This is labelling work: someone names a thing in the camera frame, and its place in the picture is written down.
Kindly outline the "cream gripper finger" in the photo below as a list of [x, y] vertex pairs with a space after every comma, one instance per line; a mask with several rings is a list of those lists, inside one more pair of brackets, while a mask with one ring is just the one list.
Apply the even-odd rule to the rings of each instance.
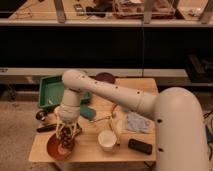
[[57, 139], [61, 139], [61, 134], [62, 134], [62, 129], [64, 128], [64, 124], [63, 123], [59, 123], [56, 125], [56, 138]]
[[72, 126], [72, 137], [77, 136], [81, 132], [82, 132], [82, 128], [78, 123], [76, 123]]

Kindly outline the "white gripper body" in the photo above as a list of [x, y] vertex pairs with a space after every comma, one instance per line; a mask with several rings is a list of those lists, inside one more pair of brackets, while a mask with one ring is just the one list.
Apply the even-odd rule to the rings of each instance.
[[79, 119], [79, 113], [59, 113], [58, 122], [60, 124], [72, 125], [75, 124]]

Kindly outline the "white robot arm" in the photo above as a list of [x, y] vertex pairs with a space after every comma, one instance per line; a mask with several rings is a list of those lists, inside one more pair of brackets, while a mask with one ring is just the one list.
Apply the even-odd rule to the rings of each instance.
[[77, 122], [80, 93], [90, 91], [155, 122], [157, 171], [210, 171], [202, 108], [190, 91], [172, 87], [155, 95], [97, 81], [73, 69], [63, 73], [62, 82], [63, 123]]

